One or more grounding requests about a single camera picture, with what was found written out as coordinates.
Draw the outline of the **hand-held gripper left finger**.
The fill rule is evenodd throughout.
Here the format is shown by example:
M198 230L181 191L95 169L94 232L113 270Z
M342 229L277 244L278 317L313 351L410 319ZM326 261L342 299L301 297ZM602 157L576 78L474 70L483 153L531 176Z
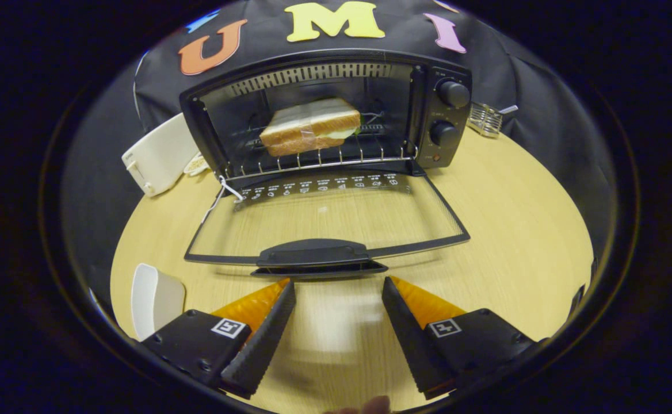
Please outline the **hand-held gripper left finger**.
M284 278L212 313L187 310L142 344L208 388L250 399L295 306L295 283Z

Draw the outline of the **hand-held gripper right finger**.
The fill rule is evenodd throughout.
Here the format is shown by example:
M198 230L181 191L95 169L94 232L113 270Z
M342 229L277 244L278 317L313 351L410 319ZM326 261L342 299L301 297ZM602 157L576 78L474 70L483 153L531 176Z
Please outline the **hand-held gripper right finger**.
M539 346L491 309L465 311L394 276L384 279L381 301L426 399L488 385Z

